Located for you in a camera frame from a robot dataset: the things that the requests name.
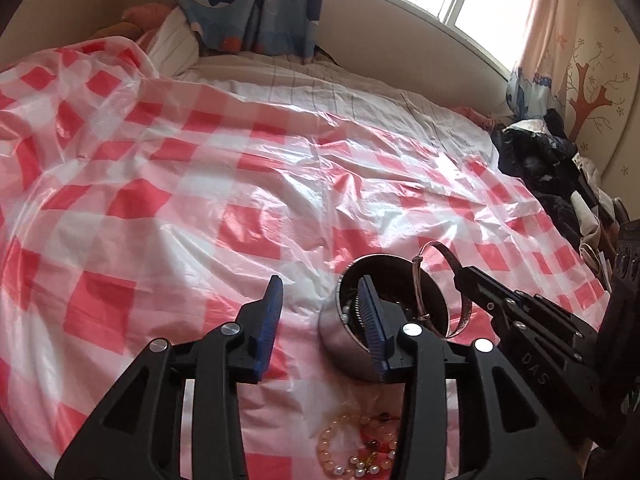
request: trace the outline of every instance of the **window frame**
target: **window frame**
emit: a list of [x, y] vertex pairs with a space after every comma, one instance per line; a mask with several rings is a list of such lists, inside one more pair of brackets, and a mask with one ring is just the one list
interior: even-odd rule
[[439, 16], [431, 14], [427, 10], [419, 7], [409, 0], [385, 1], [395, 5], [396, 7], [407, 10], [418, 18], [421, 18], [425, 22], [429, 23], [430, 25], [433, 25], [433, 27], [436, 27], [440, 31], [444, 32], [450, 38], [456, 40], [458, 43], [462, 44], [474, 54], [476, 54], [476, 56], [478, 56], [480, 59], [482, 59], [482, 61], [493, 68], [505, 81], [509, 80], [511, 76], [511, 70], [505, 67], [497, 59], [495, 59], [495, 57], [492, 56], [492, 54], [477, 41], [473, 40], [462, 30], [456, 27], [455, 23], [460, 14], [460, 10], [462, 10], [462, 5], [465, 3], [465, 0], [448, 0], [448, 5], [446, 5], [447, 0], [445, 0], [445, 5], [440, 11]]

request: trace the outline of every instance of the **clothes pile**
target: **clothes pile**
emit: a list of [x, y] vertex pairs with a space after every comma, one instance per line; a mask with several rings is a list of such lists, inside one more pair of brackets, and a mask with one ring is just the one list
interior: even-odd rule
[[609, 288], [620, 223], [628, 218], [620, 200], [600, 189], [597, 169], [567, 139], [560, 115], [549, 110], [544, 119], [494, 129], [491, 136], [500, 171], [523, 181], [559, 233]]

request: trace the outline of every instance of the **bed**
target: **bed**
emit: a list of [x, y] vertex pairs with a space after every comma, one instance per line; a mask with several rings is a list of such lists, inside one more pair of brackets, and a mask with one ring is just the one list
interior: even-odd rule
[[[285, 302], [271, 367], [240, 390], [252, 480], [325, 478], [316, 443], [336, 414], [399, 413], [400, 388], [341, 375], [318, 339], [363, 254], [411, 259], [439, 240], [599, 324], [608, 295], [469, 120], [330, 62], [199, 57], [180, 11], [158, 38], [148, 55], [109, 38], [0, 74], [0, 408], [50, 474], [148, 341], [201, 337], [272, 274]], [[424, 269], [455, 317], [446, 264], [429, 254]], [[475, 309], [457, 341], [478, 336], [495, 339]], [[184, 476], [189, 405], [188, 391]], [[338, 441], [343, 459], [356, 441]]]

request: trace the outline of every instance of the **curtain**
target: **curtain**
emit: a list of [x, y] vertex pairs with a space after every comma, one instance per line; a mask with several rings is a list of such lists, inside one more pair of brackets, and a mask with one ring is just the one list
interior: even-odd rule
[[322, 0], [176, 1], [209, 48], [313, 57]]
[[564, 117], [578, 0], [533, 0], [524, 49], [511, 72], [507, 104], [516, 120], [542, 118], [549, 108]]

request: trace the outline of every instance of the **blue curtain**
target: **blue curtain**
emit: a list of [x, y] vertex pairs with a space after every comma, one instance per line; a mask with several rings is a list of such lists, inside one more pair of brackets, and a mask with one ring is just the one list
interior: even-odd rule
[[209, 48], [313, 57], [322, 0], [176, 0]]
[[511, 72], [507, 84], [507, 104], [515, 121], [541, 119], [546, 111], [555, 108], [564, 117], [564, 105], [551, 91], [552, 80], [537, 72], [531, 81], [524, 77], [522, 67]]

